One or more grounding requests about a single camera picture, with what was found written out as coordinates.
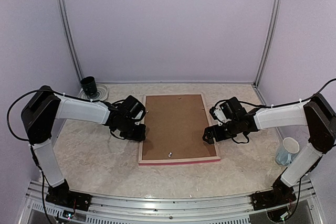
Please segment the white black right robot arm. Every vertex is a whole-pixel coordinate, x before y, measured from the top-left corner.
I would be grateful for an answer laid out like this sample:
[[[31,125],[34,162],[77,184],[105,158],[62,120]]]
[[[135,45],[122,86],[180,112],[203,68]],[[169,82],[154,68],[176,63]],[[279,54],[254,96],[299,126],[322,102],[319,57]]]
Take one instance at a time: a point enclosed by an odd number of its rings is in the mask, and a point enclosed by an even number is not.
[[[335,111],[321,93],[281,105],[254,105],[250,111],[246,111],[242,101],[232,97],[221,100],[209,112],[217,124],[206,127],[202,139],[210,145],[233,140],[239,134],[247,138],[252,132],[270,128],[305,128],[305,136],[297,137],[301,147],[298,156],[278,176],[272,188],[251,194],[254,210],[295,201],[294,185],[335,147]]]

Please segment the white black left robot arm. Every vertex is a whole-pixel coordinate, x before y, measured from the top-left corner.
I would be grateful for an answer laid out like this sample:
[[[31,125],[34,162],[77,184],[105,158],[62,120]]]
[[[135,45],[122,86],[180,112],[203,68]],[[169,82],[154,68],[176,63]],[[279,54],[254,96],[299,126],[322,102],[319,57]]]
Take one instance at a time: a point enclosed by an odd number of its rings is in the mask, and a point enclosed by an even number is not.
[[[34,91],[34,96],[22,110],[21,118],[33,158],[49,185],[46,201],[73,210],[88,211],[92,199],[90,194],[70,190],[61,172],[51,142],[56,120],[104,125],[111,135],[118,131],[118,139],[142,142],[145,140],[146,126],[141,121],[145,114],[145,106],[131,95],[109,103],[71,97],[49,86]]]

